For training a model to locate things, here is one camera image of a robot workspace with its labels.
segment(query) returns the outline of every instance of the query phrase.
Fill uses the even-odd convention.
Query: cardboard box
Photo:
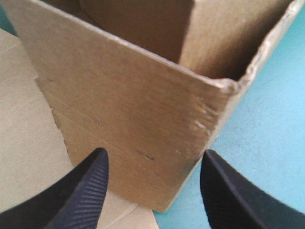
[[[105,147],[110,189],[158,211],[173,202],[304,4],[0,2],[73,164]]]

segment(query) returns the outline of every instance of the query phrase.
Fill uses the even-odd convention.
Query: light blue surface
[[[305,213],[305,8],[214,142],[258,187]],[[209,229],[200,168],[164,214],[160,229]]]

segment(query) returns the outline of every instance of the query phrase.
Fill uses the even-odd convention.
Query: black rubber
[[[305,215],[260,190],[206,150],[201,193],[212,229],[305,229]]]
[[[0,228],[95,229],[107,191],[108,173],[107,151],[97,148],[57,183],[1,213]]]

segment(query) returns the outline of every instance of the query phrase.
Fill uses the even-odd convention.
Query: crease
[[[76,109],[74,106],[71,106],[70,104],[64,102],[62,99],[58,98],[57,96],[54,96],[53,94],[51,94],[50,92],[48,92],[46,89],[45,90],[41,90],[40,91],[44,94],[48,94],[50,97],[53,97],[55,98],[56,100],[58,100],[60,103],[64,104],[66,107],[68,107],[69,109],[73,109],[74,111],[78,112],[80,115],[86,117],[86,118],[89,118],[90,120],[92,120],[95,124],[97,125],[100,125],[100,122],[98,122],[97,120],[93,119],[92,117],[88,116],[87,114],[81,112],[79,109]],[[67,119],[69,119],[71,122],[75,123],[75,121],[72,121],[70,118],[68,118],[67,116],[65,116]]]
[[[78,126],[78,127],[79,127],[81,130],[83,130],[84,132],[87,132],[88,134],[92,135],[94,138],[96,138],[96,139],[99,140],[99,141],[105,142],[107,145],[111,146],[111,147],[114,148],[117,152],[120,152],[120,154],[123,155],[123,153],[121,152],[121,150],[119,150],[119,149],[118,149],[117,147],[115,147],[114,145],[110,144],[109,142],[105,141],[104,139],[99,138],[99,137],[96,136],[94,133],[92,133],[91,131],[85,129],[84,127],[82,127],[82,126],[79,125],[78,123],[72,121],[70,118],[68,118],[68,117],[65,116],[63,113],[59,112],[58,110],[52,109],[52,112],[54,112],[54,111],[57,112],[58,114],[62,115],[64,118],[68,119],[70,122],[72,122],[74,125]],[[57,128],[58,128],[60,131],[62,131],[61,128],[59,127],[59,125],[58,125],[57,122],[56,122],[56,119],[57,119],[57,118],[55,118],[55,115],[53,115],[53,117],[54,117],[55,124],[57,125]]]
[[[105,229],[109,229],[109,228],[110,228],[111,226],[113,226],[114,224],[116,224],[116,223],[118,223],[119,221],[121,221],[121,220],[127,218],[130,214],[132,214],[132,213],[135,211],[135,209],[136,209],[138,206],[139,206],[139,205],[136,205],[136,206],[135,206],[133,209],[131,209],[131,211],[128,212],[126,215],[117,218],[112,224],[110,224],[110,225],[109,225],[108,227],[106,227]]]
[[[19,45],[19,44],[21,44],[21,42],[17,42],[17,43],[16,43],[16,44],[14,44],[13,46],[11,46],[11,47],[9,47],[9,48],[7,48],[7,49],[5,49],[5,50],[1,51],[1,52],[0,52],[0,54],[4,53],[4,52],[6,52],[6,51],[8,51],[8,50],[10,50],[10,49],[15,48],[15,47],[16,47],[17,45]]]
[[[95,19],[93,19],[89,14],[87,14],[85,9],[82,9],[81,11],[84,12],[87,15],[87,17],[90,18],[96,24],[95,26],[99,26],[100,29],[103,30],[102,26]]]
[[[165,181],[162,180],[162,178],[160,177],[159,174],[157,174],[156,172],[154,172],[154,174],[156,175],[156,177],[158,177],[159,181],[161,181],[163,184],[165,184],[166,186],[168,185]]]

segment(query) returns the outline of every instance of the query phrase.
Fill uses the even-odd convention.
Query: corrugated cardboard
[[[107,148],[111,190],[165,211],[304,0],[0,2],[73,164]]]
[[[73,168],[36,77],[20,40],[0,29],[0,212],[40,193]],[[158,226],[150,209],[109,191],[97,228]]]

